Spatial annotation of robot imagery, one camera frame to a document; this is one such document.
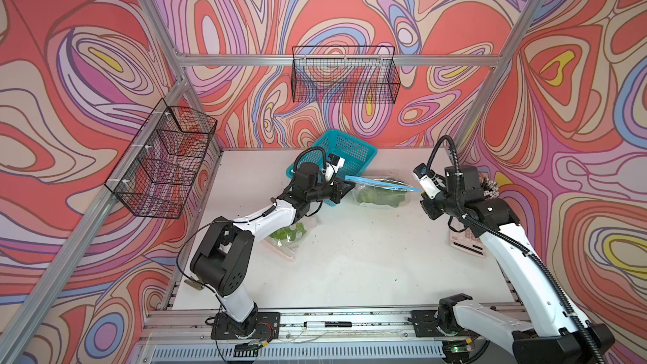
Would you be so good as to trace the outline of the green chinese cabbage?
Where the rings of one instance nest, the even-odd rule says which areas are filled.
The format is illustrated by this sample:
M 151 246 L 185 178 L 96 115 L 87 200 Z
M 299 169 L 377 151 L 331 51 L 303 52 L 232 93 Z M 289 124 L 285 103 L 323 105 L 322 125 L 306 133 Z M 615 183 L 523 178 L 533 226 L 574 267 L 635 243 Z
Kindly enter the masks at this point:
M 369 207 L 402 207 L 407 202 L 409 190 L 406 190 L 405 183 L 394 178 L 376 179 L 383 185 L 360 185 L 352 191 L 355 202 L 361 206 Z

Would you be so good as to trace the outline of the clear blue zip-top bag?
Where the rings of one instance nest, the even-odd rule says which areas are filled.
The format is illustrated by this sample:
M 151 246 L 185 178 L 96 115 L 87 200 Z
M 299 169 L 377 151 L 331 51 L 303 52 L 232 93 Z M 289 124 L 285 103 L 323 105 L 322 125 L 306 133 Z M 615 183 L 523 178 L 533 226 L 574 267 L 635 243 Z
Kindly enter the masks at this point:
M 421 190 L 392 177 L 348 175 L 345 179 L 355 185 L 350 193 L 355 204 L 360 207 L 399 208 L 406 205 L 414 195 L 421 194 Z

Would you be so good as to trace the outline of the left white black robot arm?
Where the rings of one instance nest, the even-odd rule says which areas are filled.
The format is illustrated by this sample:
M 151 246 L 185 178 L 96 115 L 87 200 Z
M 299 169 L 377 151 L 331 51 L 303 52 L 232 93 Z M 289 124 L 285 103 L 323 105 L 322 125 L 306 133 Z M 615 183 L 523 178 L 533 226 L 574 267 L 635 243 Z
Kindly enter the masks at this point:
M 278 331 L 259 318 L 258 304 L 244 288 L 254 245 L 276 231 L 313 215 L 311 205 L 329 200 L 339 204 L 354 188 L 340 170 L 346 158 L 316 146 L 302 151 L 292 164 L 292 177 L 271 204 L 247 217 L 217 217 L 206 226 L 202 241 L 189 260 L 195 281 L 212 291 L 220 303 L 213 335 L 272 340 Z

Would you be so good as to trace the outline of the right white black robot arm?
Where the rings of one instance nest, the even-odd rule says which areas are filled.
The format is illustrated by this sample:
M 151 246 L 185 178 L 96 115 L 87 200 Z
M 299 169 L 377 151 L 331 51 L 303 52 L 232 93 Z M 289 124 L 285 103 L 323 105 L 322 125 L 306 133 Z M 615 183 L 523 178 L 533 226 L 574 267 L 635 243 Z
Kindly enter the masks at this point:
M 432 161 L 446 143 L 451 166 L 439 175 Z M 614 344 L 611 330 L 595 324 L 572 302 L 532 247 L 517 214 L 488 190 L 472 165 L 460 164 L 453 139 L 441 136 L 429 160 L 413 172 L 422 187 L 421 207 L 431 220 L 443 215 L 463 224 L 496 259 L 527 311 L 514 320 L 465 293 L 440 300 L 432 321 L 438 332 L 470 331 L 498 345 L 518 363 L 603 363 Z

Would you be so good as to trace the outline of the small perforated bag with cabbage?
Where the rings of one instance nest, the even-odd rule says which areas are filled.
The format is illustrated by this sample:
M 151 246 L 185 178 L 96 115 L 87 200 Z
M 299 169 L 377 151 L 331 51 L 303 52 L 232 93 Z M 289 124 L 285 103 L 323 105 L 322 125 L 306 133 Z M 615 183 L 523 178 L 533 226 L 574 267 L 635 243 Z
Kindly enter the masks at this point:
M 288 261 L 294 261 L 302 246 L 314 238 L 313 232 L 321 225 L 319 217 L 305 217 L 287 227 L 282 227 L 262 241 L 272 252 Z

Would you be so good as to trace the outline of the teal plastic basket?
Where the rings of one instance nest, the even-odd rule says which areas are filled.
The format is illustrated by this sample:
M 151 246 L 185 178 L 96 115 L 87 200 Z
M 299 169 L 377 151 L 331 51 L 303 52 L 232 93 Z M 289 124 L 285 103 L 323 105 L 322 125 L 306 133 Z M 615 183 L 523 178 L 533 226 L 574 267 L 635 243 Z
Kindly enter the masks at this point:
M 342 180 L 347 175 L 361 176 L 377 155 L 377 148 L 374 146 L 335 129 L 326 131 L 310 148 L 316 147 L 323 148 L 326 157 L 332 153 L 345 160 L 344 165 L 337 172 L 337 177 Z M 315 163 L 325 173 L 326 168 L 323 164 L 324 160 L 320 151 L 311 151 L 308 148 L 302 153 L 305 153 L 305 155 L 299 160 L 299 166 L 303 163 Z M 291 164 L 286 170 L 286 175 L 289 179 L 292 179 L 294 171 L 294 164 Z

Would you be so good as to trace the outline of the cup of pens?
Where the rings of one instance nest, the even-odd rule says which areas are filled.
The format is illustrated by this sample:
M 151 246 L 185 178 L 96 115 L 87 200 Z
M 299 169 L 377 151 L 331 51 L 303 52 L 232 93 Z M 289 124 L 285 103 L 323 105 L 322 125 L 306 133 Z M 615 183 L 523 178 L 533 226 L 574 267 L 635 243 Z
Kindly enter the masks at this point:
M 485 199 L 495 199 L 500 196 L 499 184 L 489 177 L 482 178 L 481 187 Z

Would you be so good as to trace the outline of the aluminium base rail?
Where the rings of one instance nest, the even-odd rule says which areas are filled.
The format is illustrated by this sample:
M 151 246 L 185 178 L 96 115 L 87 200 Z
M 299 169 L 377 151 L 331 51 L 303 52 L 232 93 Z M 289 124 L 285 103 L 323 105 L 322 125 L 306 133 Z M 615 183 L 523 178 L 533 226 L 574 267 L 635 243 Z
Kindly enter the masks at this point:
M 416 306 L 281 308 L 278 334 L 257 352 L 236 354 L 240 339 L 213 340 L 210 310 L 172 310 L 149 315 L 130 363 L 443 363 L 449 352 L 482 354 L 483 362 L 512 362 L 502 349 L 483 348 L 474 331 L 454 336 L 418 325 Z

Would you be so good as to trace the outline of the aluminium frame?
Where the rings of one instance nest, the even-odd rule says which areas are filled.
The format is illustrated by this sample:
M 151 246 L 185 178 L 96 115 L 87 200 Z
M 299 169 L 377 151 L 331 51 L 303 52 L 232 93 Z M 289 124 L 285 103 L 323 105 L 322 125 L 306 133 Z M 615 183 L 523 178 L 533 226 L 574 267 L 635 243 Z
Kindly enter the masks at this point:
M 1 328 L 8 330 L 156 106 L 217 120 L 226 148 L 330 128 L 426 147 L 463 121 L 529 0 L 1 0 Z M 298 104 L 291 65 L 411 57 L 395 104 Z

